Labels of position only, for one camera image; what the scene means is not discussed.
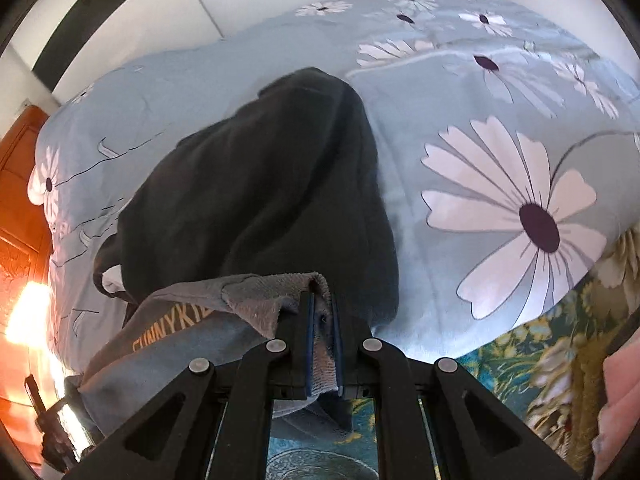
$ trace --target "pink fabric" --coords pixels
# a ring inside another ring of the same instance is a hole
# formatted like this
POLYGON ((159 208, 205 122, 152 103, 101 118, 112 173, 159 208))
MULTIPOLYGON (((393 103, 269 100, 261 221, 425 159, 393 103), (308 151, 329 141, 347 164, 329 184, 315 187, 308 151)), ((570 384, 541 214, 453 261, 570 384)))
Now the pink fabric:
POLYGON ((599 478, 625 445, 640 420, 640 330, 604 360, 607 404, 598 416, 600 434, 593 441, 593 478, 599 478))

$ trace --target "silver rivet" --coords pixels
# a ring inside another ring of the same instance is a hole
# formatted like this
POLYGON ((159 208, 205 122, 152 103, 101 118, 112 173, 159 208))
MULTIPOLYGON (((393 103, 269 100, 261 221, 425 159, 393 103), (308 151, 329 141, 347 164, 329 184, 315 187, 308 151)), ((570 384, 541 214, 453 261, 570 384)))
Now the silver rivet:
POLYGON ((453 359, 445 357, 438 361, 438 368, 447 374, 451 374, 458 369, 458 363, 453 359))
POLYGON ((362 342, 362 347, 367 352, 377 352, 382 348, 382 341, 380 341, 380 339, 370 337, 362 342))
POLYGON ((274 354, 284 352, 286 348, 287 344, 282 339, 272 339, 267 343, 267 350, 274 354))
POLYGON ((196 357, 189 363, 189 370, 196 375, 203 374, 209 370, 209 360, 204 357, 196 357))

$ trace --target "blue floral bed sheet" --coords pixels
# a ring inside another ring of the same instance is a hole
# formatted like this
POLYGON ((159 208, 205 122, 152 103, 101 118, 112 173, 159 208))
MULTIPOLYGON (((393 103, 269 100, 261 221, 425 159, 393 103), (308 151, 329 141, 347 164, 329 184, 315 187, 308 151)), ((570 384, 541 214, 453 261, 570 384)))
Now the blue floral bed sheet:
POLYGON ((30 197, 52 230, 50 344, 67 367, 121 326, 92 261, 153 167, 305 66, 366 106, 400 271, 398 316, 376 335, 412 358, 537 318, 640 217, 640 91, 566 31, 507 0, 316 2, 126 64, 47 121, 30 197))

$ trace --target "black stripe on wall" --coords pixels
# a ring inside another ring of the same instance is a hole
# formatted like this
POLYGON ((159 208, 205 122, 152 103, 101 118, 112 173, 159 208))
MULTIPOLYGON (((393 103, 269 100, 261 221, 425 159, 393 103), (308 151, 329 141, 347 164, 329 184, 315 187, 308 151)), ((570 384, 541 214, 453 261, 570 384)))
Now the black stripe on wall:
POLYGON ((96 30, 126 0, 78 0, 40 53, 33 73, 53 92, 66 69, 96 30))

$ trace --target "wooden cabinet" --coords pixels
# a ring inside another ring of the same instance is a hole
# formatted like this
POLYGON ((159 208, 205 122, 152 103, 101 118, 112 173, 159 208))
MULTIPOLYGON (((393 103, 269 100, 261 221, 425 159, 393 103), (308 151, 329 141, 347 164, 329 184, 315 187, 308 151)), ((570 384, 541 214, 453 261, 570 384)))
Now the wooden cabinet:
POLYGON ((28 462, 41 462, 42 436, 35 412, 24 391, 24 378, 33 373, 43 398, 54 395, 46 352, 6 339, 11 311, 29 281, 46 282, 51 236, 42 206, 27 197, 34 166, 35 144, 47 115, 27 108, 0 140, 0 420, 28 462))

